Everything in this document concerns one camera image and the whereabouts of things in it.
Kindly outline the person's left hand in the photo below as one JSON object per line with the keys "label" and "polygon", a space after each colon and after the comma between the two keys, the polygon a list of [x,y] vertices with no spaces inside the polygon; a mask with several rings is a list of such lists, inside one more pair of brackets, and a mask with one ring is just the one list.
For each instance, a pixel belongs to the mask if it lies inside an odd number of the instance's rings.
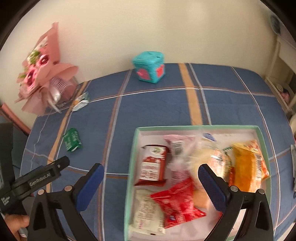
{"label": "person's left hand", "polygon": [[30,223],[30,217],[27,215],[17,215],[11,214],[6,215],[4,218],[7,226],[9,227],[12,234],[15,236],[16,240],[24,241],[27,238],[24,238],[20,235],[19,230],[21,228],[26,228]]}

